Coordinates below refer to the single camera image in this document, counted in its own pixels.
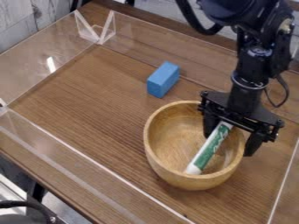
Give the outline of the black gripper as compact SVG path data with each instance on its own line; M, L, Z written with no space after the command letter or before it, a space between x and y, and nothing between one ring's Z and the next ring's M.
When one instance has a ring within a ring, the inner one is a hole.
M221 121L225 121L251 135L247 139L245 157L251 157L263 142L274 142L285 121L259 103L251 113L239 112L229 106L230 94L218 91L201 92L199 111L203 114L203 134L209 138Z

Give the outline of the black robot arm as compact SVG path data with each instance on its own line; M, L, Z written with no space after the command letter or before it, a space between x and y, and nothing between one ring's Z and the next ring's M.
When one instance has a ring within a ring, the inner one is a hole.
M286 0L199 0L210 28L197 18L189 0L175 0L193 29L203 35L231 27L238 34L238 65L231 75L231 90L201 93L199 111L203 131L210 136L219 122L250 133L245 155L253 156L261 145L277 140L285 122L263 106L269 81L285 85L282 72L293 60L294 11Z

